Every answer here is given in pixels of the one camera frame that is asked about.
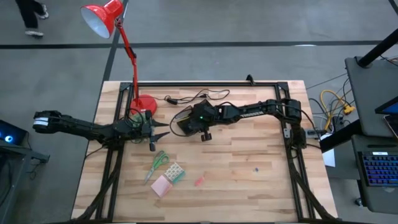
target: gray floor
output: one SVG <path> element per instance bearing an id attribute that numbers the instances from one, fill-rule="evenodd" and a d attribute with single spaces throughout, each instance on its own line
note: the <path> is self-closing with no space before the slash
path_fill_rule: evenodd
<path id="1" fill-rule="evenodd" d="M 0 0 L 0 45 L 111 43 L 113 38 L 90 31 L 79 11 L 84 4 L 106 0 L 44 1 L 50 19 L 39 21 L 45 37 L 35 40 L 23 34 L 15 2 Z M 131 42 L 381 40 L 397 28 L 397 20 L 388 0 L 131 0 L 124 26 Z M 256 80 L 304 80 L 312 86 L 345 73 L 346 57 L 363 55 L 372 47 L 204 47 L 136 53 L 140 80 L 242 80 L 251 74 Z M 29 130 L 32 147 L 51 155 L 36 179 L 27 178 L 12 223 L 69 219 L 87 141 L 62 133 L 36 134 L 32 117 L 35 111 L 59 110 L 91 121 L 108 54 L 109 49 L 0 50 L 0 119 Z M 398 55 L 398 47 L 385 54 L 393 55 Z M 131 73 L 125 51 L 118 49 L 110 80 L 130 80 Z M 311 88 L 308 96 L 318 99 L 324 89 L 337 91 L 346 79 Z M 355 113 L 347 116 L 356 118 Z M 398 218 L 356 207 L 355 181 L 330 182 L 340 218 L 373 223 L 395 223 Z"/>

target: keyboard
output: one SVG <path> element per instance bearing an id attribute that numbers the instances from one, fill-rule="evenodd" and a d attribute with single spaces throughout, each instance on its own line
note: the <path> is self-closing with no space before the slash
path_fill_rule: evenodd
<path id="1" fill-rule="evenodd" d="M 398 153 L 359 152 L 368 186 L 398 187 Z"/>

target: wooden tabletop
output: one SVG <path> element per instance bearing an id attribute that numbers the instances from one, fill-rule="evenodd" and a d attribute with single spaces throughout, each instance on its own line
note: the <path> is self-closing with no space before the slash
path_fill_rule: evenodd
<path id="1" fill-rule="evenodd" d="M 301 101 L 302 109 L 311 113 L 303 81 L 288 81 L 290 97 Z M 95 123 L 113 122 L 120 82 L 105 82 L 99 99 Z M 163 98 L 196 95 L 203 87 L 142 87 L 140 94 Z M 210 88 L 222 90 L 225 87 Z M 237 106 L 274 99 L 270 87 L 228 87 L 231 94 L 212 105 L 230 101 Z M 157 101 L 154 118 L 169 123 L 172 117 L 188 105 L 171 105 Z M 311 128 L 303 116 L 302 126 Z M 156 128 L 156 133 L 169 127 Z M 275 222 L 296 221 L 296 212 L 290 175 L 287 167 L 280 122 L 273 116 L 242 119 L 229 126 L 210 128 L 213 140 L 201 142 L 200 134 L 189 138 L 168 134 L 156 144 L 164 150 L 170 164 L 177 162 L 186 176 L 159 198 L 150 185 L 169 165 L 160 166 L 150 181 L 144 178 L 152 165 L 155 152 L 149 151 L 147 142 L 126 143 L 114 222 Z M 88 153 L 101 146 L 90 142 Z M 320 203 L 337 216 L 321 151 L 314 147 L 303 150 L 310 188 Z M 98 193 L 103 175 L 106 149 L 92 154 L 84 163 L 72 218 L 83 213 Z M 196 187 L 195 181 L 205 177 Z M 303 193 L 300 194 L 305 217 L 307 209 Z M 108 211 L 109 196 L 104 204 Z"/>

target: red desk lamp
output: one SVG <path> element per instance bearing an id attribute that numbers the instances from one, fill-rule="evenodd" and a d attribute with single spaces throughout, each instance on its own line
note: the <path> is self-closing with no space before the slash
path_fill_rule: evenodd
<path id="1" fill-rule="evenodd" d="M 98 35 L 103 38 L 109 38 L 113 33 L 113 27 L 118 28 L 124 42 L 126 52 L 131 59 L 132 63 L 132 82 L 134 84 L 134 99 L 131 101 L 130 108 L 134 108 L 138 111 L 150 110 L 152 114 L 155 114 L 157 109 L 156 101 L 150 95 L 138 95 L 138 83 L 137 83 L 137 56 L 132 51 L 129 41 L 126 37 L 122 26 L 122 20 L 119 16 L 123 13 L 123 4 L 119 0 L 110 0 L 104 6 L 90 4 L 83 6 L 80 9 L 81 16 L 87 24 L 95 31 Z M 132 114 L 137 113 L 135 110 L 131 110 Z"/>

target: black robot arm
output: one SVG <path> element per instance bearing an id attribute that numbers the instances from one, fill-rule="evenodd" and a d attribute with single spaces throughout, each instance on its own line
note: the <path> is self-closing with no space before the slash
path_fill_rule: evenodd
<path id="1" fill-rule="evenodd" d="M 168 126 L 158 123 L 152 119 L 150 111 L 146 111 L 146 122 L 137 122 L 131 119 L 120 119 L 113 124 L 95 124 L 80 119 L 72 118 L 69 115 L 61 114 L 58 111 L 36 112 L 33 128 L 38 133 L 52 134 L 63 132 L 97 140 L 104 147 L 112 147 L 127 140 L 149 139 L 150 150 L 155 151 L 154 143 L 169 132 L 154 134 L 153 128 Z"/>
<path id="2" fill-rule="evenodd" d="M 279 109 L 282 104 L 285 112 Z M 211 140 L 211 134 L 208 133 L 211 126 L 233 124 L 243 118 L 267 114 L 291 125 L 291 146 L 306 148 L 305 131 L 300 125 L 301 103 L 297 100 L 267 100 L 239 107 L 228 102 L 212 106 L 207 100 L 203 100 L 193 105 L 189 115 L 178 121 L 177 124 L 186 135 L 190 136 L 201 132 L 203 133 L 201 140 L 208 141 Z"/>

